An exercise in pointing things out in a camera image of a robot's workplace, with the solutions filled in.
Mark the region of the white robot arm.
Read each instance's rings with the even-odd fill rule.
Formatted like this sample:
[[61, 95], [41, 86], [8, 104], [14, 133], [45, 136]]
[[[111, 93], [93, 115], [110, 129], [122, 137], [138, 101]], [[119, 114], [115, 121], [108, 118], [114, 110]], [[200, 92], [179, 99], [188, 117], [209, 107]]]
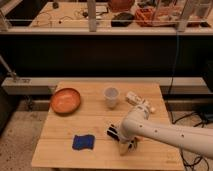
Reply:
[[154, 123], [148, 120], [149, 113], [143, 104], [128, 112], [118, 128], [121, 143], [143, 136], [213, 159], [213, 129]]

